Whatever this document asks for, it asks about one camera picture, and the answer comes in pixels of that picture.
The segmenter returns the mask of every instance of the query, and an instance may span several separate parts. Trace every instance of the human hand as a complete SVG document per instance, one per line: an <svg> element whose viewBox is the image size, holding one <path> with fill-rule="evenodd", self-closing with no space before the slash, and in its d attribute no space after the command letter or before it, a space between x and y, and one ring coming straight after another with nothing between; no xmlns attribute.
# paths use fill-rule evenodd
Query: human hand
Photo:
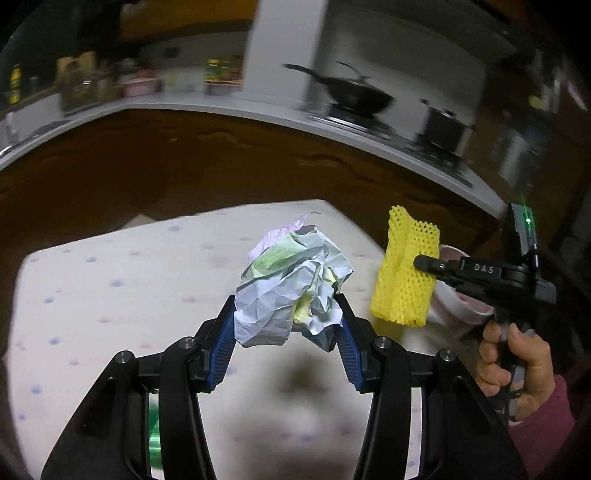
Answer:
<svg viewBox="0 0 591 480"><path fill-rule="evenodd" d="M486 325L483 336L484 340L479 348L482 358L478 362L476 383L484 395L491 397L499 393L501 387L511 382L511 374L495 363L499 357L498 343L502 336L501 326L491 320ZM515 419L521 421L538 410L550 398L556 386L550 346L538 335L530 338L521 333L515 323L509 325L507 342L514 354L528 362L525 385L515 385L516 389L524 388L523 394L517 399L515 412Z"/></svg>

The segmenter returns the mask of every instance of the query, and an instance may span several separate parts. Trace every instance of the blue gripper pad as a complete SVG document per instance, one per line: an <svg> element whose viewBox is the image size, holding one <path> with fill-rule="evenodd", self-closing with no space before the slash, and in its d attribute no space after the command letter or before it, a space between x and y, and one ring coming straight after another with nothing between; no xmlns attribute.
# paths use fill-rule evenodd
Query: blue gripper pad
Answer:
<svg viewBox="0 0 591 480"><path fill-rule="evenodd" d="M347 373L347 379L355 386L355 390L360 391L365 383L361 371L361 355L347 322L343 322L341 327L335 328L336 344L339 347L340 358Z"/></svg>
<svg viewBox="0 0 591 480"><path fill-rule="evenodd" d="M207 386L212 390L220 384L226 375L236 339L234 338L234 311L231 309L223 324L222 330L213 345L209 357L209 374L207 375Z"/></svg>

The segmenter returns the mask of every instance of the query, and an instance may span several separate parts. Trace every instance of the metal screw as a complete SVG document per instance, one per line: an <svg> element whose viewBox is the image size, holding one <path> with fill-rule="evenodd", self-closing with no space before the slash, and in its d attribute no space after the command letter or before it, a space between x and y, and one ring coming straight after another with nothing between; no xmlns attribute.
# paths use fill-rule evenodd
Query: metal screw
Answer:
<svg viewBox="0 0 591 480"><path fill-rule="evenodd" d="M392 345L392 340L390 340L388 337L377 337L374 340L375 346L378 348L390 348L390 346Z"/></svg>
<svg viewBox="0 0 591 480"><path fill-rule="evenodd" d="M178 341L178 346L180 348L191 348L192 346L195 346L195 338L194 337L181 338Z"/></svg>
<svg viewBox="0 0 591 480"><path fill-rule="evenodd" d="M443 358L446 362L453 362L456 359L456 354L453 353L451 350L441 350L441 352L439 352L439 355L441 355L441 358Z"/></svg>
<svg viewBox="0 0 591 480"><path fill-rule="evenodd" d="M115 355L115 361L118 364L126 364L131 360L131 352L129 350L123 350Z"/></svg>

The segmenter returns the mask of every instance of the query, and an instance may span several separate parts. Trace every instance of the pink sleeve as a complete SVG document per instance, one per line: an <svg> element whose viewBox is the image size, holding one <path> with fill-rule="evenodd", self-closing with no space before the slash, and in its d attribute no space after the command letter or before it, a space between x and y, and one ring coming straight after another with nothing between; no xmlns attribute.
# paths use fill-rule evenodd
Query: pink sleeve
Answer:
<svg viewBox="0 0 591 480"><path fill-rule="evenodd" d="M575 424L564 378L555 375L554 380L556 387L546 403L531 417L509 428L531 479L550 463Z"/></svg>

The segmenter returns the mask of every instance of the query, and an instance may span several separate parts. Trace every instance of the yellow foam net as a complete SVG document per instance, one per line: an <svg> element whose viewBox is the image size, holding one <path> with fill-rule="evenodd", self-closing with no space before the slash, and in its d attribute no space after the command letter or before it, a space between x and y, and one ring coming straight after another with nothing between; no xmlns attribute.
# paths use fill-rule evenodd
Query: yellow foam net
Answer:
<svg viewBox="0 0 591 480"><path fill-rule="evenodd" d="M390 210L388 248L379 269L370 311L390 322L422 327L427 319L435 277L413 266L417 255L439 258L439 228L417 222L404 207Z"/></svg>

